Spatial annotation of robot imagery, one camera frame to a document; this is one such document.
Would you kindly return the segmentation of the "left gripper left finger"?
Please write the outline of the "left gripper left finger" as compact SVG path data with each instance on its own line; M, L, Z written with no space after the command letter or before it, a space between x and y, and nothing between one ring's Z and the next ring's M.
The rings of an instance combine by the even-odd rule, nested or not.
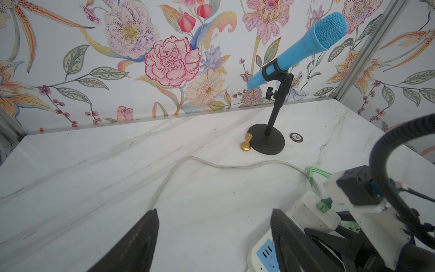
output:
M91 272L148 272L159 232L157 210L148 211L93 267Z

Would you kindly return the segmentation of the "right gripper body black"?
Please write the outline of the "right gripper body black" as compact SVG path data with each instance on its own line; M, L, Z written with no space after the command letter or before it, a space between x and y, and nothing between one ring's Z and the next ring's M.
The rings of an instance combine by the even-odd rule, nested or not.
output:
M339 226L336 232L342 237L336 247L336 254L343 262L346 272L390 272L378 251L360 230L354 232ZM433 272L435 254L417 247L414 237L404 246L395 264L395 272Z

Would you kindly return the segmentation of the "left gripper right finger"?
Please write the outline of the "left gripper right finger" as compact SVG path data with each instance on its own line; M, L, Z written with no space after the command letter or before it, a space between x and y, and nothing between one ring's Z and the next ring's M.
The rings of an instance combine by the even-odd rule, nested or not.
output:
M270 227L281 272L343 271L282 210L273 210Z

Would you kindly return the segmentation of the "white usb charger adapter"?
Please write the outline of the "white usb charger adapter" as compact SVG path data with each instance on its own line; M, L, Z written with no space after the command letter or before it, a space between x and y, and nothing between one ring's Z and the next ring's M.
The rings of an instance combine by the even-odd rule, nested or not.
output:
M306 228L331 233L341 222L340 216L329 210L323 213L316 205L321 199L313 192L306 192L285 214L301 229Z

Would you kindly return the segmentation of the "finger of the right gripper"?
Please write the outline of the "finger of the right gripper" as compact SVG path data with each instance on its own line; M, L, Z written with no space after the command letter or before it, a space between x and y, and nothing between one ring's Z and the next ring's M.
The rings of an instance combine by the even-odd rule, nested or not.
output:
M318 241L340 258L355 258L360 251L359 234L342 226L332 233L306 228L305 234L313 241Z

